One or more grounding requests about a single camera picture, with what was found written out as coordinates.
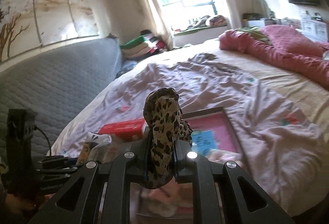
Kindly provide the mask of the floral wall painting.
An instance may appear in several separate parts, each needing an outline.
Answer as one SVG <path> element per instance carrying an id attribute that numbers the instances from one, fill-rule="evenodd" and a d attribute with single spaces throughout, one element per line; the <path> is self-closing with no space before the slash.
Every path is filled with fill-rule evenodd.
<path id="1" fill-rule="evenodd" d="M 88 0 L 1 0 L 1 62 L 38 47 L 99 34 Z"/>

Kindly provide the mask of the beige left curtain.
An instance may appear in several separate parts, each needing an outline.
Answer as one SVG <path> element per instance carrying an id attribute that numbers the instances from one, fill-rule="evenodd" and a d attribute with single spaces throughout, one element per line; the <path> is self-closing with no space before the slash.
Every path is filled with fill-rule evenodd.
<path id="1" fill-rule="evenodd" d="M 173 37 L 166 25 L 158 0 L 138 0 L 144 15 L 144 22 L 147 29 L 160 35 L 165 41 L 167 50 L 173 49 Z"/>

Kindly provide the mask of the pink and blue book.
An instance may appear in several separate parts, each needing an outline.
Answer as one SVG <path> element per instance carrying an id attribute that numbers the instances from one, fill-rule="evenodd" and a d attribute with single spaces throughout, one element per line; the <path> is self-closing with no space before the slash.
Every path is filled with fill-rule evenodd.
<path id="1" fill-rule="evenodd" d="M 242 153 L 239 140 L 224 112 L 187 118 L 192 132 L 192 150 L 208 156 L 211 150 Z"/>

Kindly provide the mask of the clothes pile on windowsill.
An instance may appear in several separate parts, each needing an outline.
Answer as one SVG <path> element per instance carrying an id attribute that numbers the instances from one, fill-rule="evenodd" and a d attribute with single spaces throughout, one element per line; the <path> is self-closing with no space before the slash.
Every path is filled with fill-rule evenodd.
<path id="1" fill-rule="evenodd" d="M 198 21 L 194 21 L 189 26 L 183 29 L 175 29 L 174 33 L 189 32 L 192 30 L 207 29 L 207 28 L 217 28 L 217 27 L 227 27 L 229 24 L 226 17 L 222 15 L 205 15 Z"/>

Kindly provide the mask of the lilac bed sheet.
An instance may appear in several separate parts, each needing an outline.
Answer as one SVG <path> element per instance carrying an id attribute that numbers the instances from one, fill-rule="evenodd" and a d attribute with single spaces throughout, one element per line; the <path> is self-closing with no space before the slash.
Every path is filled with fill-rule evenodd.
<path id="1" fill-rule="evenodd" d="M 163 172 L 169 136 L 196 143 L 209 160 L 234 160 L 294 217 L 328 193 L 328 94 L 313 94 L 311 120 L 287 97 L 246 70 L 256 60 L 201 53 L 183 61 L 142 62 L 111 82 L 60 133 L 52 152 L 77 157 L 93 135 L 142 120 L 156 134 L 154 160 Z"/>

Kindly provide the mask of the stack of folded blankets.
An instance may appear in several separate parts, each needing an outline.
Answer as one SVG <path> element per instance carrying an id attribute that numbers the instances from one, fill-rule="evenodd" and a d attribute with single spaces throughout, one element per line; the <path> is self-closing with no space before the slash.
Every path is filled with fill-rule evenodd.
<path id="1" fill-rule="evenodd" d="M 123 57 L 129 60 L 140 61 L 152 55 L 163 53 L 167 44 L 160 35 L 155 35 L 151 30 L 145 29 L 140 36 L 120 45 Z"/>

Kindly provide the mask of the grey quilted headboard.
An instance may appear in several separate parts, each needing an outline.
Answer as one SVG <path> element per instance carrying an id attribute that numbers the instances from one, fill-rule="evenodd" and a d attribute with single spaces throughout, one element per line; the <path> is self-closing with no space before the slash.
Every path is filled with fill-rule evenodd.
<path id="1" fill-rule="evenodd" d="M 6 162 L 10 109 L 30 109 L 44 134 L 32 138 L 32 153 L 46 154 L 62 130 L 115 80 L 122 67 L 114 37 L 62 46 L 1 72 L 1 160 Z"/>

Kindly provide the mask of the red and white carton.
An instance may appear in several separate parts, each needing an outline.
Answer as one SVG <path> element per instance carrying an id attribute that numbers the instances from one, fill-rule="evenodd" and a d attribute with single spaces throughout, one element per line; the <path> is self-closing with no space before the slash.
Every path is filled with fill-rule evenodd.
<path id="1" fill-rule="evenodd" d="M 123 141 L 135 141 L 143 138 L 146 121 L 144 119 L 134 119 L 124 122 L 105 124 L 98 134 L 115 135 Z"/>

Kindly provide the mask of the white printed snack bag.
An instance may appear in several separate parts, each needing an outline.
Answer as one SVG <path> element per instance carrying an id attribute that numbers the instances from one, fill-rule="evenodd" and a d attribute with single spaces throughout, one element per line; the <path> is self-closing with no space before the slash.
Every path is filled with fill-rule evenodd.
<path id="1" fill-rule="evenodd" d="M 83 165 L 90 160 L 101 163 L 110 144 L 110 135 L 89 132 L 78 156 L 76 165 Z"/>

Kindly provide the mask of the white desk fan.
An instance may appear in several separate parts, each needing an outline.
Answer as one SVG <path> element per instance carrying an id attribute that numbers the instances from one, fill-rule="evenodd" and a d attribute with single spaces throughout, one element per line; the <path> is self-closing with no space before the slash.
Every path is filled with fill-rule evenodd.
<path id="1" fill-rule="evenodd" d="M 262 15 L 264 18 L 271 18 L 271 9 L 265 0 L 252 0 L 251 8 L 253 13 Z"/>

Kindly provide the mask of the leopard print scrunchie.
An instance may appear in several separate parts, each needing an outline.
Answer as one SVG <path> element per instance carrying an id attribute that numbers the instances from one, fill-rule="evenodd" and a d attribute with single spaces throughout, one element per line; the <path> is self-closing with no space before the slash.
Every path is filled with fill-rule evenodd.
<path id="1" fill-rule="evenodd" d="M 192 133 L 184 120 L 177 91 L 160 88 L 147 95 L 143 118 L 151 132 L 150 157 L 146 179 L 140 185 L 146 189 L 158 189 L 173 178 L 173 151 L 177 140 L 192 145 Z"/>

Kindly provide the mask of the dark shallow tray box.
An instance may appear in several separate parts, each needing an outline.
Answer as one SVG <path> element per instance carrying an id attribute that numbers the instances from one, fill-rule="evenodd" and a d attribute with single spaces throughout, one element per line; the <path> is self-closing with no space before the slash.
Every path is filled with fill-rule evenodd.
<path id="1" fill-rule="evenodd" d="M 183 115 L 192 133 L 192 151 L 220 164 L 237 163 L 250 172 L 245 151 L 223 107 L 214 107 Z"/>

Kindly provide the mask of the pink quilted duvet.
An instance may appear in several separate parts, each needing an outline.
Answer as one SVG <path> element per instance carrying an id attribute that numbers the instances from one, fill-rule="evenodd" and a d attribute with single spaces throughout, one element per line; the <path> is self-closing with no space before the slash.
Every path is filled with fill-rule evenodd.
<path id="1" fill-rule="evenodd" d="M 240 27 L 219 36 L 219 48 L 237 51 L 260 61 L 301 74 L 328 90 L 328 43 L 313 42 L 285 25 Z"/>

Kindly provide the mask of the white drawer cabinet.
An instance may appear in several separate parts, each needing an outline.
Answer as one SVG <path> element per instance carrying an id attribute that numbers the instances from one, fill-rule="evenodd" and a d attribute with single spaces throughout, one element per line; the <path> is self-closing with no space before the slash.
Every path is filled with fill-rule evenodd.
<path id="1" fill-rule="evenodd" d="M 302 34 L 314 42 L 328 42 L 328 23 L 302 19 Z"/>

